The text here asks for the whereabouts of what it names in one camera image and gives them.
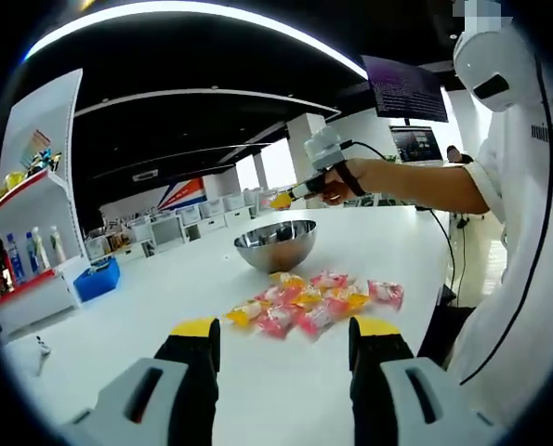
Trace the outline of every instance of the hand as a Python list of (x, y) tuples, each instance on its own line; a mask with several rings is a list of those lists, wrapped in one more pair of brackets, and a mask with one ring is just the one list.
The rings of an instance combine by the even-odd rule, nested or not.
[[(350, 174), (357, 178), (361, 188), (366, 192), (372, 192), (374, 184), (374, 169), (381, 163), (386, 163), (381, 160), (364, 160), (354, 158), (347, 160), (347, 168)], [(346, 185), (342, 178), (335, 169), (329, 170), (325, 174), (326, 187), (320, 194), (320, 198), (326, 204), (336, 205), (355, 198), (356, 195), (352, 193), (349, 186)]]

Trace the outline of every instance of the monitor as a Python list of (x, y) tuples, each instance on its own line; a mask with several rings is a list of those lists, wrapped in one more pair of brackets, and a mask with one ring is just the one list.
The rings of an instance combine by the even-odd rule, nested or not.
[(448, 122), (435, 74), (394, 60), (370, 56), (362, 60), (375, 93), (377, 116)]
[(391, 126), (389, 129), (403, 163), (443, 160), (431, 127)]

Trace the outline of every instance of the white tabletop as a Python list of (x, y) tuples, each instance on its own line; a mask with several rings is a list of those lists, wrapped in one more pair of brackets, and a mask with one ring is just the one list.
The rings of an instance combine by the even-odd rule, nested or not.
[[(448, 215), (438, 216), (447, 229)], [(39, 333), (52, 348), (40, 376), (33, 336), (7, 344), (28, 395), (54, 424), (94, 407), (98, 391), (138, 358), (152, 357), (177, 323), (220, 316), (267, 288), (267, 275), (240, 258), (233, 240), (299, 218), (315, 220), (318, 236), (294, 272), (309, 278), (331, 269), (363, 284), (401, 284), (400, 312), (368, 312), (397, 324), (417, 352), (447, 269), (447, 242), (431, 214), (412, 206), (285, 211), (122, 266), (115, 291)], [(227, 323), (221, 332), (214, 444), (352, 444), (347, 322), (315, 343), (298, 330), (284, 341), (243, 335)]]

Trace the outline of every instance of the cable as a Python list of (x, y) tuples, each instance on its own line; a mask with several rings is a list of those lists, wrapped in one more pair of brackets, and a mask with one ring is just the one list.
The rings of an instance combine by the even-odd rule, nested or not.
[(458, 293), (455, 295), (456, 305), (460, 306), (460, 291), (462, 291), (462, 281), (464, 280), (464, 274), (466, 274), (466, 227), (462, 227), (462, 259), (464, 264), (462, 265), (462, 276), (460, 276), (460, 284), (458, 285)]
[(530, 271), (528, 273), (528, 279), (526, 280), (526, 284), (524, 285), (524, 291), (522, 293), (521, 300), (518, 304), (518, 307), (516, 308), (516, 311), (512, 315), (511, 319), (509, 320), (506, 330), (501, 334), (499, 341), (493, 347), (493, 350), (491, 350), (491, 353), (489, 353), (489, 356), (487, 356), (487, 358), (472, 374), (470, 374), (467, 378), (465, 378), (460, 383), (460, 386), (464, 385), (472, 378), (474, 378), (477, 374), (479, 374), (479, 372), (485, 367), (485, 365), (489, 363), (489, 361), (493, 358), (497, 350), (501, 347), (503, 342), (506, 340), (509, 330), (511, 330), (511, 327), (513, 326), (514, 322), (520, 315), (521, 309), (524, 306), (524, 302), (528, 297), (528, 292), (530, 291), (530, 286), (533, 281), (534, 273), (536, 272), (536, 266), (538, 265), (540, 255), (543, 252), (543, 247), (545, 246), (546, 232), (548, 231), (548, 223), (551, 216), (551, 208), (553, 206), (553, 119), (551, 117), (551, 110), (549, 108), (548, 98), (546, 96), (546, 87), (545, 87), (545, 81), (543, 79), (543, 70), (542, 70), (540, 61), (538, 59), (536, 59), (536, 77), (538, 79), (538, 86), (540, 87), (540, 94), (543, 97), (543, 107), (545, 109), (546, 129), (548, 133), (548, 148), (549, 148), (548, 185), (546, 189), (546, 205), (545, 205), (545, 216), (543, 218), (543, 226), (540, 231), (538, 246), (536, 247), (536, 252), (534, 253), (533, 263), (530, 266)]
[[(374, 151), (375, 153), (377, 153), (381, 157), (382, 160), (387, 161), (386, 157), (384, 155), (382, 155), (380, 151), (378, 151), (377, 149), (374, 149), (369, 144), (365, 144), (364, 142), (349, 140), (349, 141), (343, 142), (340, 145), (340, 147), (344, 150), (344, 149), (346, 149), (350, 146), (353, 146), (353, 145), (354, 146), (363, 146), (363, 147), (369, 149), (370, 151)], [(452, 284), (450, 286), (450, 289), (453, 291), (454, 290), (454, 281), (455, 281), (455, 258), (454, 258), (454, 250), (452, 249), (452, 242), (450, 242), (450, 236), (447, 235), (447, 232), (446, 232), (445, 228), (443, 227), (440, 220), (437, 218), (437, 216), (433, 212), (433, 209), (429, 209), (429, 212), (435, 218), (435, 220), (437, 221), (437, 224), (440, 225), (441, 231), (443, 232), (443, 235), (445, 236), (445, 240), (447, 241), (447, 245), (450, 248), (450, 255), (452, 257)]]

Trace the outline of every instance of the black ceiling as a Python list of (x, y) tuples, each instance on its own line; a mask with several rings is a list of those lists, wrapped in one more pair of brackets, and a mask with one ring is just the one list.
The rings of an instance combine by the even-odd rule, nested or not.
[[(414, 65), (449, 60), (453, 45), (449, 36), (463, 28), (463, 21), (452, 17), (449, 0), (212, 3), (284, 22), (359, 65), (361, 54)], [(117, 4), (98, 0), (87, 12)], [(63, 21), (71, 19), (66, 15)], [(78, 111), (103, 100), (151, 91), (213, 87), (292, 95), (344, 114), (372, 106), (369, 91), (341, 95), (363, 82), (347, 67), (283, 34), (216, 16), (147, 14), (73, 33), (25, 63), (16, 98), (77, 68), (84, 69)], [(443, 74), (441, 81), (456, 88), (451, 73)], [(223, 164), (219, 161), (229, 150), (179, 154), (243, 144), (303, 112), (332, 114), (273, 98), (202, 94), (142, 98), (83, 114), (74, 120), (72, 141), (79, 207), (98, 208), (176, 177), (232, 164), (257, 148)], [(268, 140), (282, 135), (281, 130)], [(152, 168), (161, 170), (157, 179), (131, 181), (132, 175)]]

